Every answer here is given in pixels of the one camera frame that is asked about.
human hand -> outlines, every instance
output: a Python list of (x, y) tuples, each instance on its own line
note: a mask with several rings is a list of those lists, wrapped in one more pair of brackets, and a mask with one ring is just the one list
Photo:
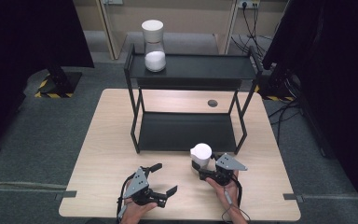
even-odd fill
[(124, 200), (124, 204), (127, 205), (127, 209), (124, 212), (120, 224), (136, 224), (141, 220), (141, 218), (145, 215), (146, 212), (157, 207), (156, 203), (138, 205), (133, 202), (131, 198)]
[[(238, 174), (238, 170), (234, 171), (234, 178), (238, 178)], [(225, 208), (225, 211), (227, 211), (228, 215), (231, 218), (231, 221), (235, 224), (246, 224), (247, 221), (243, 217), (241, 210), (238, 206), (238, 188), (236, 183), (231, 180), (227, 185), (221, 186), (210, 177), (207, 177), (205, 181), (208, 182), (208, 184), (210, 184), (216, 191), (216, 196)], [(228, 202), (225, 191), (228, 193), (231, 203)]]

white bottle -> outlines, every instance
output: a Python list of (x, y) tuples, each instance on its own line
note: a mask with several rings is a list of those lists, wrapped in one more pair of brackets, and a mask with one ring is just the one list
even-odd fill
[(145, 41), (145, 66), (152, 72), (165, 68), (165, 51), (163, 43), (163, 23), (150, 20), (142, 23)]

power outlet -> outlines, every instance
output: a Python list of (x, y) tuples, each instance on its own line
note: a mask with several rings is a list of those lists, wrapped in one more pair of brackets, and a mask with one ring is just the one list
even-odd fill
[(239, 8), (243, 8), (242, 4), (246, 2), (246, 9), (255, 9), (260, 7), (260, 0), (245, 0), (238, 3)]
[(123, 0), (107, 0), (108, 5), (123, 5)]

shelf tier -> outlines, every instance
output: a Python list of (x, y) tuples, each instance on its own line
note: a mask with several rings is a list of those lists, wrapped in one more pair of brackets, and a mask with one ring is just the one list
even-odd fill
[(150, 72), (143, 54), (131, 54), (126, 64), (129, 78), (136, 78), (143, 89), (156, 90), (227, 90), (235, 91), (245, 79), (255, 79), (249, 56), (166, 55), (166, 67)]
[(234, 152), (236, 142), (229, 114), (159, 113), (143, 114), (139, 149), (189, 151), (198, 143), (214, 152)]

black metal shelf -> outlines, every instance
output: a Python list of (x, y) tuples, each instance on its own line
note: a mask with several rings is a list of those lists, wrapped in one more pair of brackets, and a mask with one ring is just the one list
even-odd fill
[(156, 151), (182, 151), (198, 143), (213, 151), (234, 152), (234, 132), (229, 114), (190, 114), (146, 112), (142, 117), (139, 148)]
[[(134, 114), (131, 137), (136, 152), (188, 151), (198, 143), (206, 143), (215, 152), (237, 154), (247, 134), (243, 115), (262, 73), (255, 51), (251, 49), (249, 52), (248, 55), (239, 56), (167, 54), (166, 67), (160, 72), (150, 72), (145, 67), (145, 56), (136, 53), (132, 44), (124, 72)], [(242, 81), (246, 79), (252, 80), (253, 85), (244, 105), (240, 105), (237, 94)], [(133, 80), (137, 82), (139, 90), (137, 102), (132, 89)], [(146, 111), (142, 90), (150, 89), (233, 91), (233, 97), (227, 113)], [(230, 116), (234, 106), (242, 128), (242, 137), (238, 141), (234, 136)], [(143, 115), (138, 141), (135, 128), (141, 108)]]

